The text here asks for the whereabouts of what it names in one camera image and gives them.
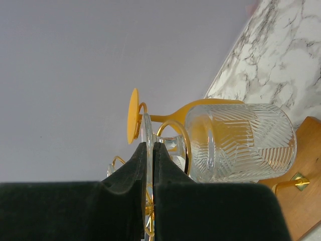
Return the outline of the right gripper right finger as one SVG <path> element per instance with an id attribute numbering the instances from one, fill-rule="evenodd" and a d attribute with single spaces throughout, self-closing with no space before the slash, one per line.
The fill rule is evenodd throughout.
<path id="1" fill-rule="evenodd" d="M 161 143 L 153 148 L 153 200 L 156 240 L 290 240 L 269 188 L 196 183 Z"/>

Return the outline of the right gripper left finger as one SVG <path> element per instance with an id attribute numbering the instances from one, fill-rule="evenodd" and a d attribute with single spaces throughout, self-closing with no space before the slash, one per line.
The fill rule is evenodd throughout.
<path id="1" fill-rule="evenodd" d="M 146 144 L 102 181 L 2 183 L 1 240 L 141 240 Z"/>

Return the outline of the yellow wine glass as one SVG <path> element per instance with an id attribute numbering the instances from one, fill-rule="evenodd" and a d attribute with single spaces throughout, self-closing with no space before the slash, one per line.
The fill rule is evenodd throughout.
<path id="1" fill-rule="evenodd" d="M 209 105 L 209 104 L 244 104 L 240 100 L 230 100 L 230 99 L 217 99 L 217 98 L 206 98 L 192 101 L 183 107 L 179 108 L 172 114 L 169 115 L 151 115 L 150 120 L 152 122 L 164 123 L 167 120 L 173 119 L 181 124 L 185 123 L 185 117 L 188 111 L 197 105 Z M 127 142 L 132 144 L 134 140 L 138 138 L 139 128 L 142 120 L 142 115 L 140 114 L 140 109 L 143 107 L 143 113 L 147 113 L 147 105 L 139 102 L 138 89 L 134 88 L 131 94 L 128 115 L 127 115 Z"/>

